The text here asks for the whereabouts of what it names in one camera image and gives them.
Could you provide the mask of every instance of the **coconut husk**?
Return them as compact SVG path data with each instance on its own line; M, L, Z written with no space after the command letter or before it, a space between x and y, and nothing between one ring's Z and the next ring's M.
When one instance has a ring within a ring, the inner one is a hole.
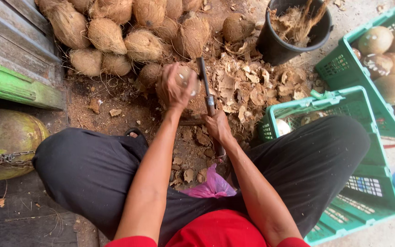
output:
M103 52L127 53L120 26L111 19L92 20L89 25L88 37L92 44Z
M89 16L95 18L109 18L117 24L126 24L132 16L132 0L113 0L104 3L97 0L89 9Z
M162 24L167 0L134 0L133 14L142 27L156 28Z
M167 0L167 5L165 6L165 14L167 17L177 20L181 17L182 12L182 0Z
M178 30L179 24L176 22L176 20L166 17L164 18L162 25L155 28L155 33L167 43L172 43L172 40L176 38L178 34Z
M44 8L45 16L50 20L54 35L60 42L73 49L87 48L91 44L86 35L88 20L71 3L53 2Z
M73 49L69 59L74 69L86 76L100 76L102 52L96 49Z
M74 5L74 8L80 12L85 13L88 11L89 7L91 6L93 0L68 0L68 2Z
M147 30L137 30L127 35L124 43L130 59L138 62L155 61L162 57L162 44L159 38Z
M132 69L132 64L126 55L105 53L102 61L102 73L115 76L127 75Z
M180 26L173 47L182 56L195 59L202 56L202 50L210 35L210 27L205 19L194 13Z
M223 22L222 31L226 41L236 43L248 37L254 29L254 18L240 13L233 13Z

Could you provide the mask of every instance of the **man's right hand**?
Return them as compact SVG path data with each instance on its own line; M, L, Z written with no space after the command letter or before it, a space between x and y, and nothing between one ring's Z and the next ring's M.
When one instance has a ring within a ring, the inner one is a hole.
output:
M205 126L210 136L218 140L222 146L234 138L231 134L231 128L228 125L228 118L225 112L216 110L216 115L213 117L206 114L202 114L201 117L205 121Z

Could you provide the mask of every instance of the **person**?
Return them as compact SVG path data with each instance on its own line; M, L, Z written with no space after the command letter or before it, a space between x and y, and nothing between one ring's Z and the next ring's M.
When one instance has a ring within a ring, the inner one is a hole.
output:
M182 88L177 68L163 69L158 95L167 110L150 146L137 129L109 136L68 128L44 140L32 163L47 193L114 239L108 247L308 246L303 238L370 147L363 126L328 116L245 153L224 112L203 115L239 192L190 197L168 186L179 117L197 77Z

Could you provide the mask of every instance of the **pink plastic bag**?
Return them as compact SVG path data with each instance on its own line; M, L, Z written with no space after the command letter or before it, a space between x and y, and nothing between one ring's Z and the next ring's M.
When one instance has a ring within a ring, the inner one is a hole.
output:
M182 193L196 198L221 198L234 196L236 191L226 182L223 177L216 173L216 164L207 170L207 180L194 188L181 190Z

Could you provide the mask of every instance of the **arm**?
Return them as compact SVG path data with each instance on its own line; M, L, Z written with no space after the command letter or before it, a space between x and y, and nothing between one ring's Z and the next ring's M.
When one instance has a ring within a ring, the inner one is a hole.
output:
M271 246L301 234L284 202L231 135L227 116L216 111L211 118L203 115L208 132L225 148L239 181L243 200L252 222Z
M168 110L133 178L114 239L146 236L158 243L179 117L196 83L194 74L186 89L179 87L174 79L178 65L164 67L158 95L164 99Z

